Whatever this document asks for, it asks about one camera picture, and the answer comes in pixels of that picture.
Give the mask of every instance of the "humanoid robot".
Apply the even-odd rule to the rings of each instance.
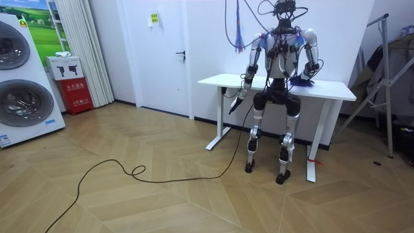
[[[231,114],[246,98],[257,72],[257,61],[263,49],[266,56],[267,81],[263,91],[254,96],[253,126],[247,144],[248,157],[245,172],[252,172],[254,167],[254,154],[257,151],[262,133],[261,122],[266,103],[285,105],[287,109],[286,134],[282,135],[279,140],[281,147],[279,152],[280,169],[276,177],[278,184],[283,184],[290,176],[290,171],[287,168],[289,162],[292,161],[294,137],[301,109],[301,100],[289,93],[287,82],[294,79],[296,83],[310,83],[310,79],[320,69],[315,31],[291,26],[295,18],[303,15],[295,17],[293,14],[295,9],[297,9],[295,0],[279,0],[274,5],[273,15],[277,16],[279,25],[277,28],[272,28],[266,33],[256,36],[252,44],[250,63],[246,69],[243,88],[232,102],[232,108],[229,112]],[[302,44],[304,44],[308,62],[303,72],[298,75],[298,59]]]

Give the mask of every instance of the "white box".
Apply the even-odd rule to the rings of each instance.
[[[49,74],[54,80],[68,80],[72,78],[83,78],[82,66],[77,56],[67,58],[47,56],[46,64]]]

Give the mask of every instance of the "red fire extinguisher box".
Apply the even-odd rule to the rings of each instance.
[[[73,78],[56,82],[69,114],[75,115],[76,113],[93,109],[91,95],[89,94],[85,78]]]

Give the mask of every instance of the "cable on floor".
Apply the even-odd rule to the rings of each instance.
[[[250,106],[250,109],[247,111],[247,113],[246,113],[246,116],[245,116],[245,119],[243,120],[243,125],[241,126],[242,128],[245,126],[245,123],[246,123],[246,119],[247,119],[247,116],[248,116],[248,114],[249,114],[249,112],[252,110],[252,108],[253,108],[253,104],[252,104],[252,106]],[[164,183],[172,183],[172,182],[180,182],[180,181],[194,181],[194,180],[199,180],[199,179],[218,179],[218,178],[220,178],[220,177],[222,177],[226,172],[227,172],[227,170],[230,168],[230,166],[232,165],[232,163],[233,163],[233,160],[234,160],[234,157],[235,157],[235,154],[237,153],[237,150],[239,149],[239,144],[240,144],[240,138],[241,138],[241,133],[243,132],[243,130],[241,129],[240,130],[240,133],[239,133],[239,137],[238,137],[238,139],[237,139],[237,145],[236,145],[236,147],[235,147],[235,150],[234,150],[234,153],[233,153],[233,157],[232,157],[232,160],[230,161],[230,163],[228,164],[228,166],[227,166],[227,168],[220,174],[220,175],[218,175],[218,176],[215,176],[215,177],[194,177],[194,178],[187,178],[187,179],[173,179],[173,180],[168,180],[168,181],[147,181],[147,180],[144,180],[144,179],[141,179],[141,178],[138,178],[138,177],[136,177],[137,175],[140,175],[141,173],[143,173],[145,170],[146,170],[146,167],[145,167],[145,165],[139,165],[139,166],[136,166],[133,170],[132,170],[132,172],[131,173],[129,173],[129,172],[127,172],[126,170],[125,170],[125,168],[124,168],[124,166],[122,166],[122,164],[118,161],[118,160],[116,160],[116,159],[107,159],[107,160],[105,160],[105,161],[102,161],[102,162],[99,162],[98,164],[95,164],[92,168],[89,168],[89,170],[83,175],[83,177],[80,179],[80,181],[79,181],[79,183],[78,183],[78,193],[76,194],[76,199],[73,201],[73,203],[49,226],[49,228],[45,231],[45,233],[47,233],[47,232],[49,232],[50,230],[51,230],[51,228],[76,204],[76,202],[78,201],[78,199],[79,199],[79,196],[80,196],[80,185],[81,185],[81,183],[82,183],[82,181],[85,179],[85,177],[86,177],[86,175],[90,172],[90,171],[92,171],[95,167],[97,167],[97,166],[99,166],[99,165],[101,165],[101,164],[103,164],[103,163],[106,163],[106,162],[115,162],[115,163],[117,163],[120,167],[121,167],[121,169],[122,169],[122,171],[126,174],[126,175],[129,175],[129,176],[131,176],[132,178],[134,178],[134,179],[136,179],[136,180],[138,180],[138,181],[141,181],[141,182],[144,182],[144,183],[153,183],[153,184],[164,184]]]

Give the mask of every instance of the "metal stand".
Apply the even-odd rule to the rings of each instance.
[[[388,157],[392,159],[393,156],[393,132],[392,132],[392,122],[391,122],[391,96],[390,96],[390,87],[401,77],[404,72],[407,71],[407,69],[413,65],[414,58],[411,59],[398,74],[394,78],[389,78],[389,57],[388,57],[388,35],[387,35],[387,17],[388,14],[385,14],[384,16],[368,23],[367,27],[373,25],[374,23],[378,23],[381,21],[382,26],[382,50],[384,53],[384,77],[381,79],[380,83],[378,83],[369,96],[365,98],[365,100],[361,103],[361,105],[358,107],[357,110],[346,120],[346,122],[343,124],[343,126],[340,128],[340,130],[335,134],[334,137],[337,137],[352,121],[352,119],[361,111],[361,109],[367,104],[370,103],[371,107],[379,107],[386,105],[387,106],[387,135],[388,135]],[[382,86],[385,86],[386,88],[386,103],[384,104],[374,104],[371,99],[374,97],[374,95],[380,90]]]

